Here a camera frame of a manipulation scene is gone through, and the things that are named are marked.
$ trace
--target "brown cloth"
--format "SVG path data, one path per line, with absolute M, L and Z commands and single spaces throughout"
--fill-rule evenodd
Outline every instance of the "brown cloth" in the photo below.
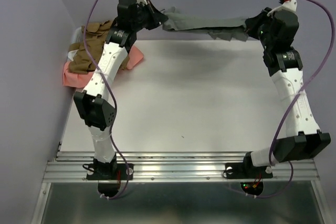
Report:
M 108 20 L 103 23 L 89 23 L 86 32 L 86 43 L 89 51 L 94 60 L 98 63 L 103 53 L 103 46 L 105 39 L 112 25 L 112 21 Z M 95 71 L 96 67 L 92 63 L 90 57 L 85 51 L 84 43 L 74 43 L 69 47 L 69 51 L 78 49 L 76 55 L 73 57 L 73 61 L 69 64 L 69 71 L 72 73 L 87 74 L 88 72 Z M 124 69 L 127 65 L 129 57 L 124 60 L 121 68 Z

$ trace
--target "robotic arm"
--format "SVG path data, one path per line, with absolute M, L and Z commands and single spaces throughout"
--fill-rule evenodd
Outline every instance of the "robotic arm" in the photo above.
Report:
M 117 71 L 137 39 L 137 32 L 159 27 L 167 21 L 150 0 L 119 0 L 118 16 L 114 20 L 103 47 L 98 66 L 111 86 Z M 82 92 L 76 92 L 73 100 L 91 132 L 94 144 L 94 160 L 89 165 L 93 174 L 87 179 L 113 179 L 117 170 L 116 153 L 109 138 L 116 109 L 108 102 L 109 92 L 101 73 L 96 70 Z
M 272 164 L 286 161 L 314 158 L 329 143 L 329 133 L 322 133 L 311 112 L 303 86 L 302 61 L 299 52 L 291 46 L 299 28 L 295 14 L 296 0 L 280 0 L 282 4 L 274 9 L 265 8 L 258 16 L 246 20 L 246 33 L 260 40 L 264 48 L 264 63 L 275 84 L 284 111 L 300 92 L 286 117 L 286 136 L 277 139 L 272 150 L 248 152 L 242 163 L 227 163 L 230 167 L 227 178 L 272 178 L 269 167 L 269 153 Z

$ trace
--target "gray fabric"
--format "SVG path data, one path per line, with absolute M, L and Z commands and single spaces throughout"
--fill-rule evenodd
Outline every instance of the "gray fabric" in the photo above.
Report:
M 180 31 L 184 33 L 208 34 L 213 39 L 246 41 L 248 35 L 244 33 L 246 17 L 230 19 L 206 19 L 188 16 L 171 7 L 163 13 L 169 18 L 163 25 L 165 31 Z

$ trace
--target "pile of clothes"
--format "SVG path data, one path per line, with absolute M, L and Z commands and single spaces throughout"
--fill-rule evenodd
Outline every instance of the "pile of clothes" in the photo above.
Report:
M 103 23 L 89 23 L 86 31 L 86 43 L 94 60 L 98 63 L 103 52 L 105 39 L 112 21 Z M 143 53 L 135 46 L 120 66 L 122 70 L 131 70 L 143 59 Z M 68 50 L 68 61 L 63 69 L 63 85 L 74 88 L 84 88 L 91 79 L 96 67 L 85 51 L 84 43 L 71 44 Z

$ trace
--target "pink cloth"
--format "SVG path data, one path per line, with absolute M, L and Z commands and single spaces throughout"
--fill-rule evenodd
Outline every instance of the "pink cloth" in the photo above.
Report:
M 130 59 L 127 62 L 126 68 L 128 70 L 131 70 L 136 64 L 138 64 L 143 59 L 143 53 L 137 47 L 133 46 L 129 53 L 129 57 Z M 64 64 L 63 86 L 84 88 L 92 78 L 93 72 L 90 72 L 88 74 L 71 73 L 69 71 L 69 64 L 70 61 L 67 61 Z

